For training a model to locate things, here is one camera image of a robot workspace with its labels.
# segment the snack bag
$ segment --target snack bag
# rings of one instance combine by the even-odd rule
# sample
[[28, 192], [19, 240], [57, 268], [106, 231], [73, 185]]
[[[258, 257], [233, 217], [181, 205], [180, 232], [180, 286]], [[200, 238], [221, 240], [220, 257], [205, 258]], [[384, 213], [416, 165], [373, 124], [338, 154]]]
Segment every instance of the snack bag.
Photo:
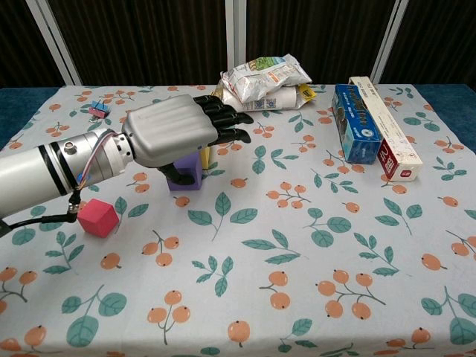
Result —
[[224, 104], [232, 106], [237, 112], [255, 112], [259, 110], [299, 109], [315, 97], [314, 91], [307, 85], [281, 87], [260, 100], [241, 103], [233, 93], [227, 90], [220, 80], [212, 95], [219, 97]]
[[290, 54], [260, 57], [222, 73], [222, 82], [241, 103], [260, 100], [282, 86], [312, 82]]

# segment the red label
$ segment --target red label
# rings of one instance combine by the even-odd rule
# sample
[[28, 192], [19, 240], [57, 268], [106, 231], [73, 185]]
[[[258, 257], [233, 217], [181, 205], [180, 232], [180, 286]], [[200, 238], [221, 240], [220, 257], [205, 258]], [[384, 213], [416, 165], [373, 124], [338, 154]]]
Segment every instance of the red label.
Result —
[[382, 167], [384, 168], [385, 175], [387, 175], [388, 179], [391, 179], [399, 165], [385, 139], [383, 140], [382, 145], [380, 145], [377, 156], [379, 157], [380, 164], [382, 164]]

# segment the foam block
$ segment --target foam block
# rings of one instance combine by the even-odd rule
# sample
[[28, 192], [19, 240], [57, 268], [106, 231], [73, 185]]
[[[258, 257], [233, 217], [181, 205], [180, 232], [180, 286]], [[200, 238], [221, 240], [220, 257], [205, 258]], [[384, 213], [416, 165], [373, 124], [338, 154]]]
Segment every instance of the foam block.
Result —
[[119, 222], [114, 207], [98, 199], [92, 199], [77, 214], [84, 231], [95, 236], [106, 238]]
[[202, 186], [202, 160], [200, 158], [200, 153], [194, 152], [190, 155], [187, 155], [179, 160], [173, 162], [177, 170], [184, 175], [191, 175], [195, 179], [194, 184], [180, 185], [174, 184], [173, 182], [167, 180], [169, 185], [169, 190], [171, 191], [194, 191], [200, 190]]
[[202, 168], [206, 170], [210, 164], [210, 147], [204, 147], [200, 150], [200, 158], [202, 160]]

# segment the cable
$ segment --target cable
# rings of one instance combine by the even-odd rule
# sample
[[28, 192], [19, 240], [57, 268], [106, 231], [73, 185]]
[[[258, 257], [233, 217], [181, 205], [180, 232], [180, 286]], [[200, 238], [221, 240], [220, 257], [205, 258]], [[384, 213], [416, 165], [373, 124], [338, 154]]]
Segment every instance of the cable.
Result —
[[99, 148], [101, 148], [104, 145], [104, 143], [106, 142], [106, 139], [108, 139], [110, 137], [113, 137], [113, 136], [116, 136], [116, 135], [117, 135], [116, 132], [114, 132], [113, 130], [108, 129], [104, 133], [102, 133], [99, 136], [99, 138], [97, 138], [96, 144], [94, 145], [94, 147], [92, 149], [91, 155], [89, 156], [89, 159], [86, 162], [86, 165], [84, 166], [83, 173], [81, 173], [81, 181], [80, 181], [80, 183], [78, 184], [78, 187], [77, 187], [78, 190], [82, 190], [84, 188], [84, 186], [86, 185], [89, 169], [91, 168], [92, 162], [93, 162], [94, 158], [96, 157], [96, 154], [98, 153]]
[[39, 218], [27, 219], [25, 221], [13, 223], [9, 225], [10, 231], [15, 228], [22, 227], [24, 225], [32, 225], [33, 223], [58, 223], [58, 222], [69, 222], [73, 223], [77, 219], [77, 210], [79, 204], [81, 203], [81, 191], [74, 190], [69, 198], [68, 212], [66, 214], [54, 214], [51, 216], [41, 216]]
[[41, 223], [41, 222], [42, 222], [42, 218], [43, 218], [43, 217], [40, 217], [40, 218], [32, 218], [32, 219], [27, 219], [26, 221], [21, 221], [21, 222], [13, 223], [12, 225], [10, 225], [10, 229], [13, 230], [13, 229], [18, 228], [18, 227], [23, 227], [24, 225], [32, 225], [33, 223]]

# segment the cardboard box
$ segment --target cardboard box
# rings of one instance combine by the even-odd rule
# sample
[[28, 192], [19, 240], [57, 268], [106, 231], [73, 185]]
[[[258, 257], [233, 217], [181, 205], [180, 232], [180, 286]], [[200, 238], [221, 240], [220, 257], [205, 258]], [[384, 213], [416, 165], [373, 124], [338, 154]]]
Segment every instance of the cardboard box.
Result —
[[346, 161], [351, 164], [372, 164], [380, 147], [381, 136], [357, 86], [336, 85], [332, 109]]
[[412, 181], [422, 168], [422, 160], [393, 119], [369, 77], [351, 77], [349, 83], [358, 87], [365, 106], [383, 137], [378, 153], [385, 175], [391, 181]]

